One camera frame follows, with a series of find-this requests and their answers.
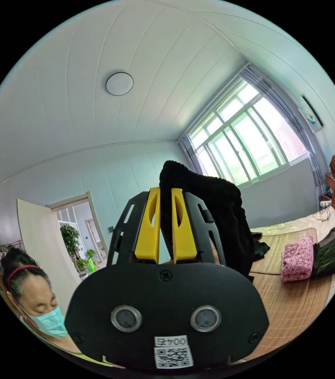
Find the pink cloth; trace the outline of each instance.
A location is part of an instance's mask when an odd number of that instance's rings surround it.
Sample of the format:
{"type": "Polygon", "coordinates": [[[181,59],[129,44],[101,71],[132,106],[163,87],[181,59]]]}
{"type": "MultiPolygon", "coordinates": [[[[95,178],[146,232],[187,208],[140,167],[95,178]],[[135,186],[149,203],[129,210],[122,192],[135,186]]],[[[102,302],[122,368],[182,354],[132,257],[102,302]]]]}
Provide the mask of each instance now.
{"type": "Polygon", "coordinates": [[[308,279],[314,264],[312,237],[285,246],[282,258],[281,280],[283,283],[308,279]]]}

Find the woman's hair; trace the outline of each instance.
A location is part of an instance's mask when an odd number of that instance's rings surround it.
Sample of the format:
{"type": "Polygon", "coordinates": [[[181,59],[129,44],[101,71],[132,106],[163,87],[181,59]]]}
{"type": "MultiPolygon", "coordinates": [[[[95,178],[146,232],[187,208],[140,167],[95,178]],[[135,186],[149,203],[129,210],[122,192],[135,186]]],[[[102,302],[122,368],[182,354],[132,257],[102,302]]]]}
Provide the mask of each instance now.
{"type": "Polygon", "coordinates": [[[42,276],[51,285],[48,275],[44,270],[38,266],[33,258],[20,249],[13,246],[10,247],[0,263],[2,266],[0,275],[3,279],[4,287],[12,294],[16,301],[19,301],[21,298],[21,285],[24,279],[31,274],[42,276]],[[11,275],[17,268],[28,265],[37,267],[27,267],[11,275]]]}

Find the power strip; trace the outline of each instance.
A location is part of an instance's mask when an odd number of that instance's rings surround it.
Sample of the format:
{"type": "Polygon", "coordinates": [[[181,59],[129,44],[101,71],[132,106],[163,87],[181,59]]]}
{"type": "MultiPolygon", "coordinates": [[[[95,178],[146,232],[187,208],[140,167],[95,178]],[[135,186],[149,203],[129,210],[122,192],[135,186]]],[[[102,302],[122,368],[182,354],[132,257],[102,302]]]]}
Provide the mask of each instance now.
{"type": "Polygon", "coordinates": [[[321,208],[327,208],[332,204],[332,200],[324,200],[320,202],[321,208]]]}

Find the woven mat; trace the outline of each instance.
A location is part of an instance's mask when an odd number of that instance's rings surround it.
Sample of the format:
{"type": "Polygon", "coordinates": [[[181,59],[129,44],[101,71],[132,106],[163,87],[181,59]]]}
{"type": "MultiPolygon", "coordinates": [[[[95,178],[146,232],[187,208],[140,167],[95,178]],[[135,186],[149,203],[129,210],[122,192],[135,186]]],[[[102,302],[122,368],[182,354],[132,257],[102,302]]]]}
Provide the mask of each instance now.
{"type": "Polygon", "coordinates": [[[298,232],[262,236],[260,242],[265,242],[270,249],[265,257],[256,261],[252,265],[251,275],[254,273],[280,274],[282,264],[282,254],[285,246],[291,242],[298,242],[306,237],[312,237],[314,244],[318,242],[316,229],[305,229],[298,232]]]}
{"type": "Polygon", "coordinates": [[[253,276],[253,285],[262,298],[270,326],[245,360],[267,354],[307,329],[325,308],[332,280],[330,276],[283,284],[278,275],[253,276]]]}

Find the ceiling light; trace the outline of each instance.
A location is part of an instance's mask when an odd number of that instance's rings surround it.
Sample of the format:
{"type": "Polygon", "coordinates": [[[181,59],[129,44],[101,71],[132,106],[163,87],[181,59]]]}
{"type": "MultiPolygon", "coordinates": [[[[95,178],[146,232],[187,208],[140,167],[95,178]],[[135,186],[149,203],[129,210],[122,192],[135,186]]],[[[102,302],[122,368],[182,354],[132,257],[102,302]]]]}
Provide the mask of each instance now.
{"type": "Polygon", "coordinates": [[[105,84],[108,93],[114,96],[127,94],[133,86],[132,76],[125,72],[117,72],[111,75],[105,84]]]}

